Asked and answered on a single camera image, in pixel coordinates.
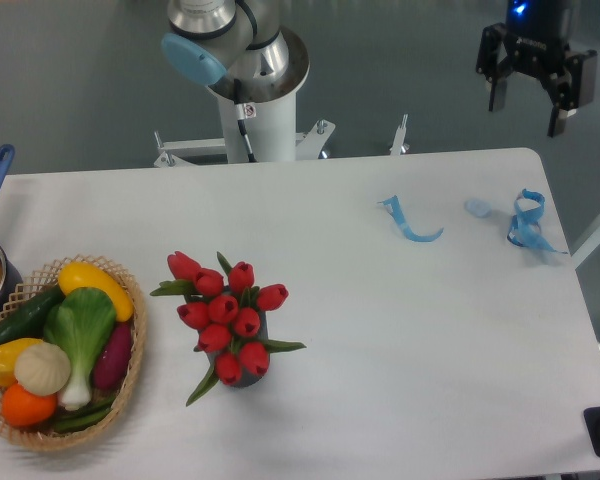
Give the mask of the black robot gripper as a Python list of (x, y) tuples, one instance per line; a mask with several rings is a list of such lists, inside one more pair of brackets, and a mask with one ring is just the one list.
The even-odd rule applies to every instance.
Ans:
[[(573, 52), (569, 40), (573, 26), (553, 21), (523, 25), (496, 23), (483, 29), (475, 70), (489, 86), (488, 110), (505, 106), (507, 77), (519, 73), (537, 80), (549, 93), (552, 110), (547, 135), (565, 131), (571, 111), (594, 99), (597, 52)], [(505, 48), (502, 60), (501, 48)]]

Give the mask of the silver robot arm blue cap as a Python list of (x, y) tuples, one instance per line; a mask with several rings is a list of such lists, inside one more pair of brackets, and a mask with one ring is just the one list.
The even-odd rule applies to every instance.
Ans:
[[(569, 40), (577, 1), (510, 1), (506, 19), (483, 29), (477, 73), (490, 85), (489, 108), (504, 106), (506, 80), (519, 73), (540, 82), (552, 104), (548, 134), (594, 98), (597, 53)], [(303, 42), (279, 21), (276, 1), (171, 1), (170, 32), (161, 41), (169, 64), (188, 80), (235, 104), (278, 100), (309, 70)]]

